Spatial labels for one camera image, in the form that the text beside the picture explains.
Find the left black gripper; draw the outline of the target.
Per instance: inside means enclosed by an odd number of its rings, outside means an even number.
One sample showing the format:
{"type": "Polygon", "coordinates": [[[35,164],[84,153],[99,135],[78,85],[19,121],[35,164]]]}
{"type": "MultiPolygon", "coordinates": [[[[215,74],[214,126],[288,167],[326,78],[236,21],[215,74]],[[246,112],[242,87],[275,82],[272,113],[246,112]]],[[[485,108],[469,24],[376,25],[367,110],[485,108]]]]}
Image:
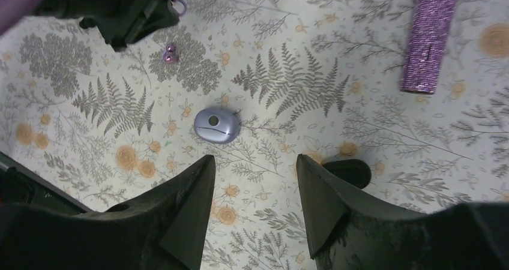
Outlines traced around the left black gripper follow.
{"type": "Polygon", "coordinates": [[[35,16],[77,19],[82,29],[98,28],[106,44],[123,52],[153,32],[179,23],[170,0],[43,0],[35,16]]]}

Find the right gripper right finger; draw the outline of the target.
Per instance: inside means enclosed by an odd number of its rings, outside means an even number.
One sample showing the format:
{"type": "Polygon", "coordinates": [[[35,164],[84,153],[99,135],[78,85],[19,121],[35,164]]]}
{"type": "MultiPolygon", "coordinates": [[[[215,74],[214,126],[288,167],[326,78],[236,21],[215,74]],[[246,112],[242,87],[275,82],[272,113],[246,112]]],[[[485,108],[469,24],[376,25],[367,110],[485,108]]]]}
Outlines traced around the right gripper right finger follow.
{"type": "Polygon", "coordinates": [[[310,257],[318,269],[507,269],[508,204],[460,203],[432,214],[378,199],[297,158],[310,257]]]}

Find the lavender earbud charging case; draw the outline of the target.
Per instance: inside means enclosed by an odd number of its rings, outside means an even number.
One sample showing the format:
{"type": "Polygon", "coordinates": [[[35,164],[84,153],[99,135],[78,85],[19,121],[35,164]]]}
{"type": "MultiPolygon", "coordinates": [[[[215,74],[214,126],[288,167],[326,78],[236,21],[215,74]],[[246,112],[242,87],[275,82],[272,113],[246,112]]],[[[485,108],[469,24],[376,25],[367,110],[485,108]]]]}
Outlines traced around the lavender earbud charging case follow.
{"type": "Polygon", "coordinates": [[[210,107],[197,113],[193,128],[202,140],[213,144],[227,144],[239,135],[240,120],[227,110],[210,107]]]}

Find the floral patterned mat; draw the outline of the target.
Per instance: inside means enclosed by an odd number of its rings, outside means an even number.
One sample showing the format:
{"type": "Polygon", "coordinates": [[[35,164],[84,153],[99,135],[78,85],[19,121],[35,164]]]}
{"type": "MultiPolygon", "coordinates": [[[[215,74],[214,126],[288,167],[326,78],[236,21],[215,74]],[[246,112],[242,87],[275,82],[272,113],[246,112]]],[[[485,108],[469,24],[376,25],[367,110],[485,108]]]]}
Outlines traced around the floral patterned mat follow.
{"type": "Polygon", "coordinates": [[[367,192],[414,211],[508,200],[508,0],[457,0],[433,95],[399,89],[415,0],[185,1],[121,53],[75,20],[6,33],[1,151],[95,211],[215,156],[203,269],[315,269],[299,154],[364,160],[367,192]],[[196,135],[210,107],[234,141],[196,135]]]}

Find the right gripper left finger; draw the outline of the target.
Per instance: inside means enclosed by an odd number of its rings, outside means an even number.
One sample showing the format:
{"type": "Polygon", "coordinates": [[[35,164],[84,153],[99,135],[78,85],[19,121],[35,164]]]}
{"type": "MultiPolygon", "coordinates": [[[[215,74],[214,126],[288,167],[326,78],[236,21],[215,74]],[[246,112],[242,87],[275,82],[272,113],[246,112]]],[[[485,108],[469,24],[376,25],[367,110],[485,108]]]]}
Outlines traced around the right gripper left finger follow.
{"type": "Polygon", "coordinates": [[[2,269],[199,269],[215,180],[206,155],[103,212],[1,203],[2,269]]]}

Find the black earbud case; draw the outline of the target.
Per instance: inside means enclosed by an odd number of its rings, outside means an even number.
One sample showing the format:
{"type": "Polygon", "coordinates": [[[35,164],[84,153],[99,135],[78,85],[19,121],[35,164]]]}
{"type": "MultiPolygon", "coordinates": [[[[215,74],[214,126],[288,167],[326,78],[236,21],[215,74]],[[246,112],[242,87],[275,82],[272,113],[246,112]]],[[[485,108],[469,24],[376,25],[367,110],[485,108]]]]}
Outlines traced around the black earbud case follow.
{"type": "Polygon", "coordinates": [[[369,165],[359,159],[330,161],[322,166],[334,176],[359,189],[366,188],[372,180],[369,165]]]}

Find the purple glitter microphone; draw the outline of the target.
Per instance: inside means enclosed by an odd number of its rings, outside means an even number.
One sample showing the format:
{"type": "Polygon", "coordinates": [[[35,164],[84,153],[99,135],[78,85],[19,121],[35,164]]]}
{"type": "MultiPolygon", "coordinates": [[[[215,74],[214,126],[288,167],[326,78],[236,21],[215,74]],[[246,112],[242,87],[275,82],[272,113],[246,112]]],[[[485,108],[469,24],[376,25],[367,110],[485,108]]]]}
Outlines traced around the purple glitter microphone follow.
{"type": "Polygon", "coordinates": [[[457,0],[416,0],[400,90],[434,94],[457,0]]]}

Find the purple earbud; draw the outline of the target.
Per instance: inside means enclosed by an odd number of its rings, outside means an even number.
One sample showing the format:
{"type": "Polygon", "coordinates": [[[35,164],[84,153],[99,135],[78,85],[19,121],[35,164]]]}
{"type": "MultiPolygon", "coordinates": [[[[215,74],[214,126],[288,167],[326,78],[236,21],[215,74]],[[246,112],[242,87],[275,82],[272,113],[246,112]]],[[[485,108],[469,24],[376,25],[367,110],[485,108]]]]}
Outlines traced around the purple earbud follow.
{"type": "Polygon", "coordinates": [[[185,15],[188,9],[185,0],[169,0],[169,7],[178,17],[185,15]]]}
{"type": "Polygon", "coordinates": [[[161,56],[161,61],[167,64],[176,64],[179,57],[176,53],[176,48],[173,44],[167,44],[161,56]]]}

